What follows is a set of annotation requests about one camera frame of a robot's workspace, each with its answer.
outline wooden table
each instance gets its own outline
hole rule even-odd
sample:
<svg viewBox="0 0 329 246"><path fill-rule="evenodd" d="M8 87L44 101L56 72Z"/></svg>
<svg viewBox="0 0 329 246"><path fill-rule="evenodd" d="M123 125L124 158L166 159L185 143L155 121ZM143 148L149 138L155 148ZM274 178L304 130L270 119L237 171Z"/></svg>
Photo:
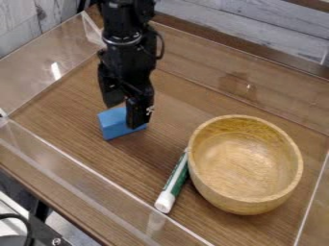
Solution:
<svg viewBox="0 0 329 246"><path fill-rule="evenodd" d="M91 16L99 23L96 14ZM233 215L217 209L187 181L169 216L214 245L293 245L328 153L326 79L175 30L163 21L159 17L154 25L166 38L167 53L151 74L157 110L146 131L103 140L96 114L106 108L96 57L12 115L17 124L94 170L82 171L64 157L55 158L51 150L35 155L38 141L20 143L43 169L86 193L56 182L4 149L0 166L102 244L145 245L143 237L131 235L104 212L120 195L110 193L95 177L114 181L153 206L198 125L223 114L261 117L289 133L305 160L304 178L288 202L262 215ZM116 211L127 220L138 216L131 208L120 204ZM173 238L154 238L163 245L190 245L175 233ZM301 244L312 243L309 234Z"/></svg>

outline blue block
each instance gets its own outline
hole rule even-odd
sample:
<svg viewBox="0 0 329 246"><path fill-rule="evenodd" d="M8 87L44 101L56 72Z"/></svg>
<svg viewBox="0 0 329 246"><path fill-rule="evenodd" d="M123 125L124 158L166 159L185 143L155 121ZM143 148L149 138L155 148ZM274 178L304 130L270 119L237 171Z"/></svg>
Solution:
<svg viewBox="0 0 329 246"><path fill-rule="evenodd" d="M111 140L122 135L128 135L143 130L147 124L131 130L126 125L126 108L115 108L98 114L103 138Z"/></svg>

